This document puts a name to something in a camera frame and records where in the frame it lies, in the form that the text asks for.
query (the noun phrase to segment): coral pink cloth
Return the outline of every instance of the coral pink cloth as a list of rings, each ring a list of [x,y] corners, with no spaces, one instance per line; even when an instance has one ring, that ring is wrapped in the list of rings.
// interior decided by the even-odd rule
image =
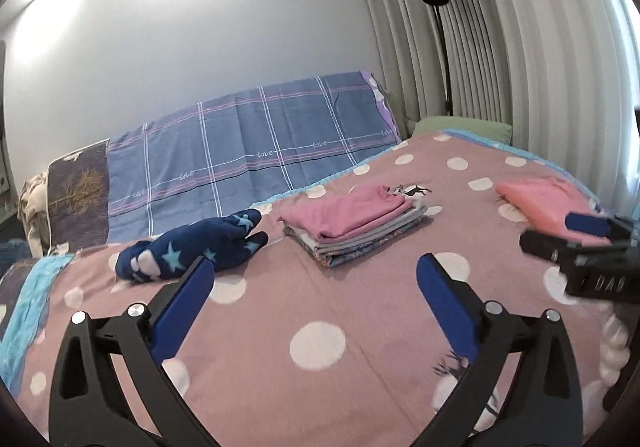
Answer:
[[[361,185],[349,194],[332,196],[286,210],[280,219],[305,229],[318,243],[339,243],[369,232],[414,206],[383,185]]]
[[[569,212],[595,215],[574,184],[558,178],[523,178],[500,183],[495,190],[527,217],[537,231],[589,245],[608,244],[602,237],[570,231],[564,224]]]

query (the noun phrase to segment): light blue star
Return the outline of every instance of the light blue star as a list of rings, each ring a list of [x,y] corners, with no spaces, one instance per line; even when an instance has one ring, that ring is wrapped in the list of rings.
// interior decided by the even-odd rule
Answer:
[[[206,257],[207,259],[210,260],[210,262],[215,263],[216,261],[216,252],[211,252],[208,248],[207,250],[205,250],[204,252],[202,252],[202,255],[204,257]]]
[[[185,268],[180,264],[180,254],[182,252],[180,250],[176,250],[174,252],[174,244],[169,241],[169,249],[166,253],[162,254],[161,257],[166,261],[167,265],[169,265],[169,270],[171,273],[174,273],[176,269],[185,270]]]
[[[256,250],[258,250],[260,248],[260,245],[258,245],[258,243],[254,243],[253,241],[248,241],[247,244],[244,246],[249,252],[251,253],[255,253]]]
[[[236,218],[238,218],[238,227],[240,225],[244,225],[246,227],[247,233],[254,227],[254,223],[250,220],[246,214],[243,214],[242,217],[234,214]]]

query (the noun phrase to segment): silver screw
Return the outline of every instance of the silver screw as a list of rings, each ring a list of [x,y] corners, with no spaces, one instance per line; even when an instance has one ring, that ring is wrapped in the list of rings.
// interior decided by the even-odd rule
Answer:
[[[131,317],[140,317],[145,312],[145,305],[136,302],[127,309],[127,313]]]
[[[84,319],[86,319],[86,313],[84,312],[76,312],[71,315],[71,322],[73,322],[73,324],[84,322]]]
[[[491,315],[500,315],[502,313],[502,310],[504,310],[502,305],[496,301],[487,301],[484,304],[484,309],[487,311],[487,313],[491,313]]]
[[[560,314],[558,313],[558,311],[551,309],[551,310],[547,310],[545,312],[546,318],[549,319],[551,322],[558,322],[560,320]]]

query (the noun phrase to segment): green pillow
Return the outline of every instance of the green pillow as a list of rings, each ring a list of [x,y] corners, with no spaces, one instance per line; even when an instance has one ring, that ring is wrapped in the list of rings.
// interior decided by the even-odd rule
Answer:
[[[463,129],[500,143],[511,144],[511,125],[508,123],[489,122],[488,120],[461,116],[427,116],[415,124],[412,136],[420,136],[439,129]]]

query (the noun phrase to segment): blue gripper pad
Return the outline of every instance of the blue gripper pad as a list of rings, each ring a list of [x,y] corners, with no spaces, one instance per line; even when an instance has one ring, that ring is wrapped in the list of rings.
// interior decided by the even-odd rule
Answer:
[[[611,232],[611,227],[606,218],[597,218],[588,214],[578,214],[569,212],[564,218],[564,226],[570,231],[591,234],[591,236],[607,237]]]
[[[473,362],[482,302],[471,287],[452,280],[431,253],[418,260],[418,287],[453,351]]]
[[[150,350],[158,366],[165,359],[173,358],[180,349],[193,321],[207,300],[213,283],[213,264],[202,260],[156,321],[151,333]]]

